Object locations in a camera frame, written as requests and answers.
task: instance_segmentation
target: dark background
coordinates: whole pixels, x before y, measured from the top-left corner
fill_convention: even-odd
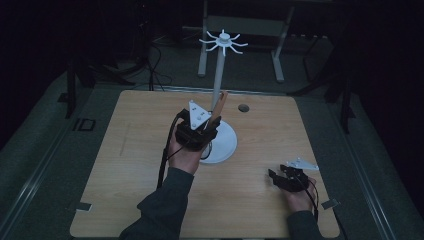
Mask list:
[[[138,55],[134,53],[134,36],[148,38],[151,33],[140,33],[140,24],[154,22],[178,41],[182,25],[201,26],[200,2],[1,1],[0,148],[50,83],[65,71],[71,57],[83,55],[111,66],[118,58],[136,59],[148,50],[140,48]],[[314,24],[316,17],[307,14],[310,11],[310,7],[300,7],[290,31],[301,33],[308,26],[307,31],[316,27],[322,32]],[[424,182],[422,16],[421,0],[361,4],[337,38],[336,58],[345,62],[338,71],[354,72],[354,92],[424,216],[420,196]],[[90,78],[81,81],[87,87],[94,84]]]

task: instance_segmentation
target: white bracket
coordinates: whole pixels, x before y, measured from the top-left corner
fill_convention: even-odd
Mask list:
[[[193,100],[188,103],[190,108],[190,128],[196,130],[200,125],[211,118],[211,113],[197,105]]]
[[[301,158],[297,158],[294,161],[287,162],[287,167],[292,167],[297,169],[307,169],[307,170],[319,170],[317,165],[313,165]]]

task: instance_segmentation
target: white base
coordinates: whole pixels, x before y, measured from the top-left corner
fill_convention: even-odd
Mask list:
[[[233,155],[237,148],[237,135],[233,128],[226,122],[221,121],[217,128],[218,134],[212,140],[212,152],[201,163],[220,163]]]

